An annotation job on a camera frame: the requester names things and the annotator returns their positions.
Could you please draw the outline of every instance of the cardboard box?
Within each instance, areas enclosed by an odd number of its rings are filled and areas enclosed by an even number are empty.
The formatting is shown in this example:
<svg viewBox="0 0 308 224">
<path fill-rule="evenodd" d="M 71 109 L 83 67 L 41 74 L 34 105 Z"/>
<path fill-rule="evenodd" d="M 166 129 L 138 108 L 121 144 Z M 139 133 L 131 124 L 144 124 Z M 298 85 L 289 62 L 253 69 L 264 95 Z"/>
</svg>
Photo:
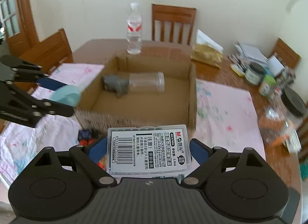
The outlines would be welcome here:
<svg viewBox="0 0 308 224">
<path fill-rule="evenodd" d="M 120 98 L 103 89 L 104 75 L 164 73 L 164 93 L 128 93 Z M 196 128 L 196 70 L 190 62 L 123 55 L 113 57 L 82 93 L 76 116 L 84 128 L 107 133 L 108 128 L 185 124 Z"/>
</svg>

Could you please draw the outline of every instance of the barcode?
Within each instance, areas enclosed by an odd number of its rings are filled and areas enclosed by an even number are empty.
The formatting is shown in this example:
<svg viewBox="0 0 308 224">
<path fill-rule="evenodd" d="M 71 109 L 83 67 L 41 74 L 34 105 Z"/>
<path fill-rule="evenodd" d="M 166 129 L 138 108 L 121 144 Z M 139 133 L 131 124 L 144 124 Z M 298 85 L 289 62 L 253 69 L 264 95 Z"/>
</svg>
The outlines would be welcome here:
<svg viewBox="0 0 308 224">
<path fill-rule="evenodd" d="M 115 144 L 115 162 L 117 164 L 133 164 L 133 138 L 118 137 Z"/>
</svg>

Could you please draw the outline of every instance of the black lid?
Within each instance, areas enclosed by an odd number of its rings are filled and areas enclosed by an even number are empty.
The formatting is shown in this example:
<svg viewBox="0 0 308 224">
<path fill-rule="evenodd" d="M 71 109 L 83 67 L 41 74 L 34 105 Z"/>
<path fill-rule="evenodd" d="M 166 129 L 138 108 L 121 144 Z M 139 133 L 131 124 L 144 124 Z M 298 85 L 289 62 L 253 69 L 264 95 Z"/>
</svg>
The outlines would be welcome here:
<svg viewBox="0 0 308 224">
<path fill-rule="evenodd" d="M 307 111 L 304 101 L 289 87 L 285 87 L 282 91 L 281 100 L 285 107 L 297 117 L 303 117 Z"/>
<path fill-rule="evenodd" d="M 262 67 L 260 64 L 252 62 L 250 63 L 249 67 L 255 71 L 256 73 L 263 75 L 265 73 L 264 67 Z"/>
</svg>

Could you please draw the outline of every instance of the wooden door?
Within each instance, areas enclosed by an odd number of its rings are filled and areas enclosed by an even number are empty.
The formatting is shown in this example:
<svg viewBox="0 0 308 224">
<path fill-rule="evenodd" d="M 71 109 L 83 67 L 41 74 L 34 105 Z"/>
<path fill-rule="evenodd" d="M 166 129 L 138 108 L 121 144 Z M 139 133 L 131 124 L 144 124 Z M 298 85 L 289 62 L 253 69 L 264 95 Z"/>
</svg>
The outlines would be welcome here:
<svg viewBox="0 0 308 224">
<path fill-rule="evenodd" d="M 29 0 L 0 0 L 1 21 L 11 55 L 19 57 L 38 43 Z"/>
</svg>

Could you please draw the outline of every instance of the light blue cup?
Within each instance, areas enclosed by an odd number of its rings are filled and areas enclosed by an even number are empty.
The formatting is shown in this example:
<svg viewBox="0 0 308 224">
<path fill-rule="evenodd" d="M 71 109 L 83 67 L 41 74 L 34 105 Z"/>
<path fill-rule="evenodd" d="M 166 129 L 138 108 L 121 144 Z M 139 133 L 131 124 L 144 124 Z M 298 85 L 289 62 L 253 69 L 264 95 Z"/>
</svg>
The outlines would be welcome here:
<svg viewBox="0 0 308 224">
<path fill-rule="evenodd" d="M 66 85 L 54 91 L 50 100 L 75 107 L 78 105 L 80 97 L 81 91 L 77 86 Z"/>
</svg>

